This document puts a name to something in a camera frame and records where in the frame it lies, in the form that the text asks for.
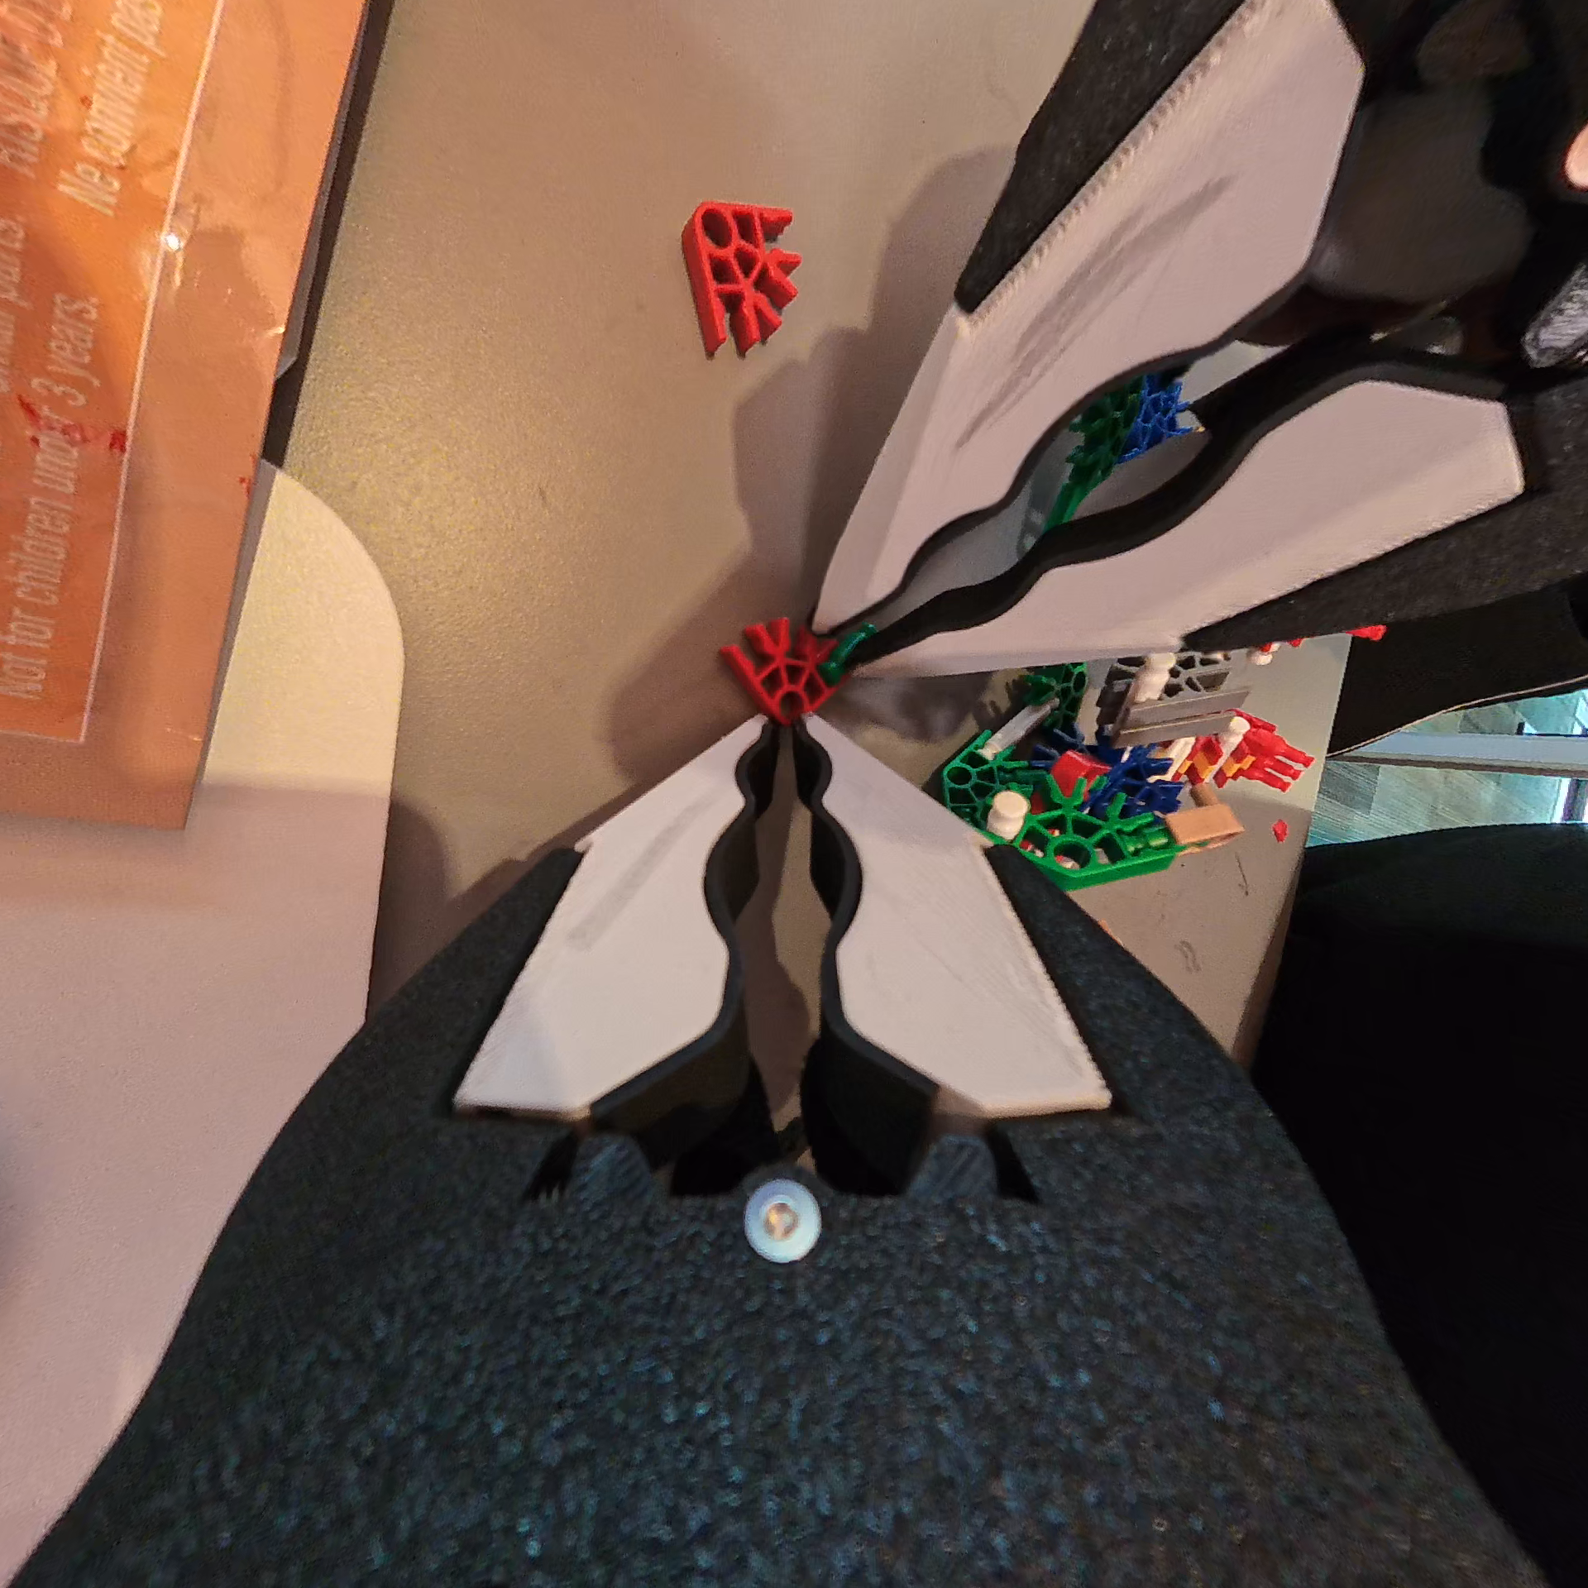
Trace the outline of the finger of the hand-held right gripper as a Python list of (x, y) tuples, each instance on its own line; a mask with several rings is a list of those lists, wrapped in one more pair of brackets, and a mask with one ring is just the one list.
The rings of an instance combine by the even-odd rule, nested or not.
[(1494, 382), (1434, 369), (1333, 375), (1275, 418), (1209, 430), (1140, 498), (1083, 514), (1009, 571), (885, 625), (858, 648), (858, 673), (949, 677), (1171, 650), (1523, 488)]
[(1232, 339), (1300, 278), (1363, 78), (1333, 3), (1241, 3), (983, 303), (944, 316), (825, 569), (819, 632), (890, 600), (1103, 390)]

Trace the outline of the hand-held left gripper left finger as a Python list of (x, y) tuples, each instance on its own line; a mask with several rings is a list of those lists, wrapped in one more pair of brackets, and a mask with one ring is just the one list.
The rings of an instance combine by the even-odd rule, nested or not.
[(461, 1115), (584, 1126), (653, 1168), (753, 1093), (739, 921), (781, 728), (751, 718), (566, 854), (571, 872), (452, 1097)]

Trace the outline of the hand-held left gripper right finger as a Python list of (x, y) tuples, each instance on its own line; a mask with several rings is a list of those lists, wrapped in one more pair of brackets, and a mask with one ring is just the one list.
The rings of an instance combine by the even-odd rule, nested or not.
[(1112, 1107), (991, 863), (1006, 852), (824, 720), (791, 731), (827, 910), (801, 1110), (819, 1176), (903, 1194), (935, 1136)]

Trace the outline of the multicolour construction toy model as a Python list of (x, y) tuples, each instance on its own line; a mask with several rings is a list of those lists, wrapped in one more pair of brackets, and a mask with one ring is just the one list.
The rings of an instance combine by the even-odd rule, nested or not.
[(949, 815), (1064, 892), (1156, 875), (1224, 847), (1244, 824), (1222, 794), (1287, 792), (1313, 766), (1249, 706), (1277, 647), (1181, 648), (1016, 675), (1001, 723), (933, 776)]

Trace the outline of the orange toy set package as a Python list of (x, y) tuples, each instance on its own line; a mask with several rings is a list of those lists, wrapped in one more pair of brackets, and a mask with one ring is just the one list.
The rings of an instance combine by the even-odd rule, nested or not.
[(3, 815), (177, 829), (369, 5), (2, 5)]

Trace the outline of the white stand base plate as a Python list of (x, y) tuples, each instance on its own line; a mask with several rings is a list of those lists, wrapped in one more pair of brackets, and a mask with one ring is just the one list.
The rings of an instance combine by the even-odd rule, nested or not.
[(3, 817), (2, 1580), (149, 1388), (366, 1021), (404, 686), (375, 562), (270, 463), (179, 830)]

